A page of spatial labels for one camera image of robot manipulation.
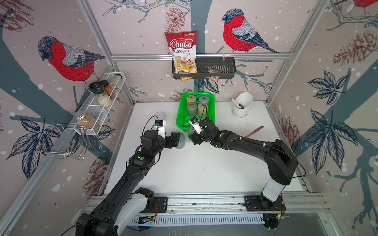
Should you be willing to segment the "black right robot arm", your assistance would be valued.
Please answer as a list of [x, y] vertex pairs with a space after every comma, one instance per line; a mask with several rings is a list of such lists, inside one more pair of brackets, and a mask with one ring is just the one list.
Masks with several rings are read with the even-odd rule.
[[209, 118], [199, 121], [198, 118], [192, 117], [190, 124], [195, 130], [189, 134], [189, 139], [194, 145], [209, 142], [216, 148], [248, 154], [267, 164], [270, 178], [259, 197], [246, 201], [247, 208], [265, 211], [285, 210], [281, 194], [294, 178], [298, 161], [282, 140], [265, 142], [242, 137], [232, 131], [219, 130]]

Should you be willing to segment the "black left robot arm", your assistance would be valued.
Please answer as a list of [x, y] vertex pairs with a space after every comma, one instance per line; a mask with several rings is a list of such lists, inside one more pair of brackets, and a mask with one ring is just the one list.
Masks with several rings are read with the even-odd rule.
[[164, 148], [176, 148], [180, 133], [160, 136], [157, 130], [147, 130], [141, 136], [141, 145], [129, 159], [124, 174], [106, 198], [90, 213], [83, 213], [76, 222], [77, 236], [117, 236], [140, 212], [162, 206], [154, 202], [154, 192], [137, 189], [150, 169], [157, 163], [155, 157]]

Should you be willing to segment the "green tea canister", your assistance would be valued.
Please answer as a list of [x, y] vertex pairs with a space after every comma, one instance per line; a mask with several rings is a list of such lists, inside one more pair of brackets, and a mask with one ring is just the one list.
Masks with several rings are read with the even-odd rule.
[[195, 117], [197, 115], [197, 104], [188, 103], [187, 104], [187, 114], [189, 117]]
[[195, 129], [194, 128], [189, 128], [188, 129], [188, 136], [191, 137], [192, 135], [194, 135], [196, 133]]

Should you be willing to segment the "grey-blue tea canister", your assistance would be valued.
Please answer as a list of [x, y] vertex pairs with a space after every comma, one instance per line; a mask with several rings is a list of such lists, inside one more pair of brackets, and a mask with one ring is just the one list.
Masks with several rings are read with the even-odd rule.
[[177, 145], [177, 149], [182, 149], [184, 148], [185, 146], [185, 135], [183, 133], [178, 133], [178, 136], [179, 136], [179, 139], [178, 139], [178, 145]]

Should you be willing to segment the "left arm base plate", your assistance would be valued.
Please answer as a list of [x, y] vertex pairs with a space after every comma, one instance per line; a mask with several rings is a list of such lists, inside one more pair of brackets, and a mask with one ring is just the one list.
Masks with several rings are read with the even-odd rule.
[[146, 211], [149, 213], [165, 213], [167, 211], [168, 197], [153, 197], [148, 199]]

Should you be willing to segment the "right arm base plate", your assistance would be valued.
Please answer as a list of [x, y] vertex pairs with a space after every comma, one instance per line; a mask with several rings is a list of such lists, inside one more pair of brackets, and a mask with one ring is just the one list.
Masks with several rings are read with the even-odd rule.
[[276, 201], [270, 201], [262, 194], [244, 196], [244, 204], [247, 211], [286, 211], [282, 195]]

